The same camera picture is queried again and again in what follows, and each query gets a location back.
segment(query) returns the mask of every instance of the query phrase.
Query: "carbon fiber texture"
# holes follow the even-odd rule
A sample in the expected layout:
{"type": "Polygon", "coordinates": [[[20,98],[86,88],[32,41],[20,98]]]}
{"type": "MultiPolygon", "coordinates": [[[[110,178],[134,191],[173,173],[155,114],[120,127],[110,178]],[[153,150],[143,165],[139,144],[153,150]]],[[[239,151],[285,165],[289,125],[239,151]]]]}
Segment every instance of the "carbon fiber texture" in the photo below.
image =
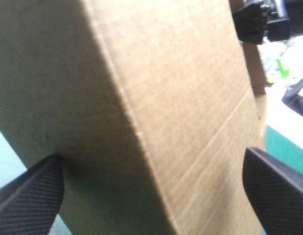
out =
{"type": "Polygon", "coordinates": [[[0,235],[47,235],[63,192],[59,162],[47,157],[0,189],[0,235]]]}
{"type": "Polygon", "coordinates": [[[248,148],[243,185],[268,235],[303,235],[303,174],[259,149],[248,148]]]}

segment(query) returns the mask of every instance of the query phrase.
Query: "black metal part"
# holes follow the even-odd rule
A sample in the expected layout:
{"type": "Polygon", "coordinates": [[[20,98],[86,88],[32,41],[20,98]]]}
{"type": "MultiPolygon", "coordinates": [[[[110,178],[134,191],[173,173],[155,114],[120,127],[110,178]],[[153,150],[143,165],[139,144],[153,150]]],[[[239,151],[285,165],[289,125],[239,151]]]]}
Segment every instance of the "black metal part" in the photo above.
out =
{"type": "Polygon", "coordinates": [[[303,0],[250,0],[232,14],[241,41],[262,44],[303,35],[303,0]]]}
{"type": "Polygon", "coordinates": [[[303,117],[303,96],[298,94],[302,88],[303,78],[284,94],[282,102],[303,117]]]}
{"type": "Polygon", "coordinates": [[[0,189],[0,235],[47,235],[63,193],[58,158],[49,156],[0,189]]]}
{"type": "Polygon", "coordinates": [[[303,174],[260,149],[248,148],[243,186],[268,235],[303,235],[303,174]]]}

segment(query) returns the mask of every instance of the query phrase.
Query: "white surface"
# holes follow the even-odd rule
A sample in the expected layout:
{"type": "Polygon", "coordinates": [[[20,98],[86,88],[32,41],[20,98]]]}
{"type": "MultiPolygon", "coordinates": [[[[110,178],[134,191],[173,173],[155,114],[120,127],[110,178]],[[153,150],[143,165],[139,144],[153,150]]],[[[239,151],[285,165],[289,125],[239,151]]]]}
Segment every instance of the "white surface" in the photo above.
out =
{"type": "Polygon", "coordinates": [[[303,117],[281,101],[285,91],[282,83],[276,83],[266,89],[268,98],[266,123],[303,149],[303,117]]]}
{"type": "MultiPolygon", "coordinates": [[[[26,171],[26,167],[0,132],[0,188],[26,171]]],[[[57,215],[50,235],[72,235],[57,215]]]]}

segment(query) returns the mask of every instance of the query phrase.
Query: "green surface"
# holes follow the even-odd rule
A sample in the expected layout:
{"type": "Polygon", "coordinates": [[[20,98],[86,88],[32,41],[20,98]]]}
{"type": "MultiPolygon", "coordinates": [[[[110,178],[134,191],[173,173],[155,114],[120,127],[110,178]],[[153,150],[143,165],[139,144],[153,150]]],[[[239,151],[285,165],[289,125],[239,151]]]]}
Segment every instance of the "green surface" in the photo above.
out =
{"type": "Polygon", "coordinates": [[[303,173],[303,149],[270,126],[267,127],[266,149],[269,154],[303,173]]]}

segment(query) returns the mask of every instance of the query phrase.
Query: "cardboard box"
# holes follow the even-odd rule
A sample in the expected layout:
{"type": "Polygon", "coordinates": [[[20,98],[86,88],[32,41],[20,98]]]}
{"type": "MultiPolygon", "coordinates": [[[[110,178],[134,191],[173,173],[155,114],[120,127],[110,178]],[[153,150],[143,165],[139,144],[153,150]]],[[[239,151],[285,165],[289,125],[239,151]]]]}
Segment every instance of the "cardboard box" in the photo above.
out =
{"type": "Polygon", "coordinates": [[[227,1],[0,0],[0,130],[27,166],[63,158],[73,234],[260,234],[227,1]]]}

